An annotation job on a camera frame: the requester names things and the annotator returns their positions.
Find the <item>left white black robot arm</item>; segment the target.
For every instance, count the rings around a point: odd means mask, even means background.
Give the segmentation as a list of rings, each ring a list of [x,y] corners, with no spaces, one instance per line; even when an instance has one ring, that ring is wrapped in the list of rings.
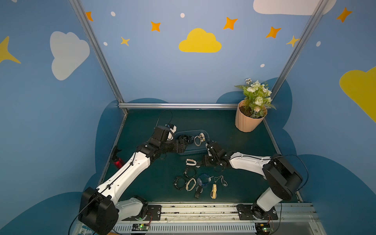
[[[137,146],[135,152],[107,181],[82,194],[77,220],[98,235],[106,235],[124,219],[146,217],[148,202],[139,196],[126,201],[120,197],[131,183],[164,153],[183,153],[191,144],[189,137],[175,137],[177,127],[171,123],[154,128],[153,135]]]

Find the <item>small black watch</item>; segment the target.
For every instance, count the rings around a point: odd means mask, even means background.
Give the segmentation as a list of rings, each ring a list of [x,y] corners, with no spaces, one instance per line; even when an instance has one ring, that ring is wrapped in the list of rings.
[[[187,141],[189,145],[192,144],[194,142],[194,137],[188,136]]]

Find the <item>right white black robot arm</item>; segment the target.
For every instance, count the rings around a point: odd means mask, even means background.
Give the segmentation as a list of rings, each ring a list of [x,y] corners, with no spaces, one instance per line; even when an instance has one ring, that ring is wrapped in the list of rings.
[[[278,203],[290,201],[303,182],[301,174],[285,156],[262,157],[227,152],[217,142],[206,143],[205,147],[208,152],[204,157],[205,166],[246,170],[261,175],[267,181],[269,187],[246,210],[256,220],[264,219]]]

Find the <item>tan small watch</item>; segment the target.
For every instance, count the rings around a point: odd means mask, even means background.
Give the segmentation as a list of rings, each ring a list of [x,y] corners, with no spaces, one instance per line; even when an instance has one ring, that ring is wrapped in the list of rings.
[[[205,141],[205,140],[206,140],[206,137],[205,137],[204,133],[200,133],[200,134],[199,134],[199,139],[200,139],[201,141]]]

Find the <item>silver chain watch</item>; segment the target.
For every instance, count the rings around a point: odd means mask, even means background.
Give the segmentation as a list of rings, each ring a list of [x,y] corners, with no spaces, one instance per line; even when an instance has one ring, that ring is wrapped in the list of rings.
[[[228,183],[227,183],[227,181],[224,179],[224,176],[223,176],[223,175],[220,175],[220,176],[214,177],[214,184],[218,184],[218,182],[220,182],[221,185],[224,186],[224,187],[227,187],[227,186],[228,186]]]

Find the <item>beige oval band watch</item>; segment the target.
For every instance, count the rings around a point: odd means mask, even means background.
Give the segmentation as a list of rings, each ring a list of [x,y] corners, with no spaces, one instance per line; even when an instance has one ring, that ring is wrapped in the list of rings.
[[[194,137],[194,144],[195,144],[196,146],[201,146],[202,141],[199,139],[199,136],[195,136],[195,137]]]

